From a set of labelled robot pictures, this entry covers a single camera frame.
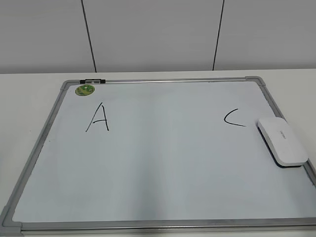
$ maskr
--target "whiteboard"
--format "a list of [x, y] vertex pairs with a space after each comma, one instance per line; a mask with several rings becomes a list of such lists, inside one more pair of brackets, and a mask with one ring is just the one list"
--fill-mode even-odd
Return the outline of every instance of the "whiteboard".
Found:
[[[275, 115], [257, 83], [96, 84], [88, 96], [78, 86], [67, 90], [13, 221], [316, 216], [304, 168], [276, 166], [258, 132], [257, 119]], [[93, 123], [102, 105], [109, 131]]]

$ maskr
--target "whiteboard eraser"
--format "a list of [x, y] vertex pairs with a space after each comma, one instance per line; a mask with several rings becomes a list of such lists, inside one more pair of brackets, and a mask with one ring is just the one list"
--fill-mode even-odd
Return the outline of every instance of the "whiteboard eraser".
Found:
[[284, 119], [260, 118], [258, 128], [278, 166], [298, 167], [308, 160], [307, 152]]

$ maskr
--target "round sticker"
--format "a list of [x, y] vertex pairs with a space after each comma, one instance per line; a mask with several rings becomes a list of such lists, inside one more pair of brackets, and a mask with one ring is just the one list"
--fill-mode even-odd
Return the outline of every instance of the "round sticker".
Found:
[[92, 85], [81, 85], [79, 87], [77, 87], [77, 89], [75, 90], [75, 93], [79, 96], [86, 96], [86, 95], [90, 95], [94, 92], [94, 86]]

